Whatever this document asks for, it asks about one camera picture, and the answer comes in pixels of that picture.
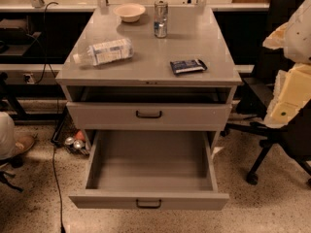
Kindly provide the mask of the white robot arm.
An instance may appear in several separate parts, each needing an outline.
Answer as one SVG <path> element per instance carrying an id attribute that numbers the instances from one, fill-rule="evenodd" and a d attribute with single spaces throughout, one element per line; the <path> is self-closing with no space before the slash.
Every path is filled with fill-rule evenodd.
<path id="1" fill-rule="evenodd" d="M 263 120 L 268 127 L 280 128 L 311 99 L 311 0 L 304 0 L 263 45 L 272 50 L 282 49 L 284 56 L 294 62 L 289 71 L 278 72 L 273 98 Z"/>

